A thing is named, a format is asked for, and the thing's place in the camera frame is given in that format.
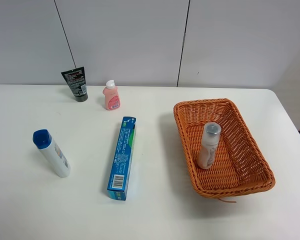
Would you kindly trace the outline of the blue toothpaste box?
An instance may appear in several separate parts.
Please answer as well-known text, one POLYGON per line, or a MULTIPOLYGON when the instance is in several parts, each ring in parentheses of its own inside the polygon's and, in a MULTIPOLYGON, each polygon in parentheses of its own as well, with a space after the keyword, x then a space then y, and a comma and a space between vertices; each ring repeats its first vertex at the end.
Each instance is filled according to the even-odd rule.
POLYGON ((135 117, 124 116, 121 122, 107 184, 107 192, 113 200, 125 201, 127 199, 136 139, 136 121, 135 117))

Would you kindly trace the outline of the orange wicker basket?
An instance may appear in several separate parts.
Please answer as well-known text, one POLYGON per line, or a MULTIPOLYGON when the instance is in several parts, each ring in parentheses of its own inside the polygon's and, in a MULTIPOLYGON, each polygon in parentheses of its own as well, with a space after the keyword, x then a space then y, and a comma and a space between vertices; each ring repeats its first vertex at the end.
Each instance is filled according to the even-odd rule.
POLYGON ((275 176, 239 109, 227 98, 182 101, 173 108, 194 190, 205 198, 238 197, 272 189, 275 176), (204 125, 221 126, 215 160, 209 169, 197 164, 204 125))

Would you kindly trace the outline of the pink lotion bottle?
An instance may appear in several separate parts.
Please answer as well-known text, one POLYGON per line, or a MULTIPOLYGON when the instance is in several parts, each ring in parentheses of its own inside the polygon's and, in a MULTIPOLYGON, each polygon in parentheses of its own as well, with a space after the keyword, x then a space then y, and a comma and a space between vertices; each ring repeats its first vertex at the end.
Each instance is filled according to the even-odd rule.
POLYGON ((108 80, 102 91, 105 97, 105 108, 109 111, 116 110, 121 106, 118 87, 114 80, 108 80))

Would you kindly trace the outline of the clear-capped pink bottle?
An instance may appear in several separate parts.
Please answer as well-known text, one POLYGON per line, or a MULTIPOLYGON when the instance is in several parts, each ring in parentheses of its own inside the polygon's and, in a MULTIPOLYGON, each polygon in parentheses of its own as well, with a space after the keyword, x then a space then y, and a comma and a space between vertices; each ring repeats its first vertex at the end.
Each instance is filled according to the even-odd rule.
POLYGON ((216 122, 208 122, 204 125, 197 159, 197 164, 200 168, 206 170, 213 165, 221 131, 221 126, 216 122))

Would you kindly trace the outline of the black tube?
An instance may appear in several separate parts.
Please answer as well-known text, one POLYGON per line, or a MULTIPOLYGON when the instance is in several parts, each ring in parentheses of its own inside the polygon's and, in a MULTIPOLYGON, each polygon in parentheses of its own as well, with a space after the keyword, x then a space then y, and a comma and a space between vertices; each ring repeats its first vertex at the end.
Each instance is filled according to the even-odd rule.
POLYGON ((85 68, 83 66, 61 72, 61 75, 77 102, 84 102, 88 99, 85 68))

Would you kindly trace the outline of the white shampoo bottle blue cap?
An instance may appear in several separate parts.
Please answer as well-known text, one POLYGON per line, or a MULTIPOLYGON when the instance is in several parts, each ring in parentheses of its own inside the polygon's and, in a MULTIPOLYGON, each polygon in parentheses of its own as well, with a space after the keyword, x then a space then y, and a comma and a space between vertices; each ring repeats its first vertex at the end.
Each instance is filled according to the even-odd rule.
POLYGON ((70 175, 71 166, 47 129, 35 131, 32 141, 60 178, 70 175))

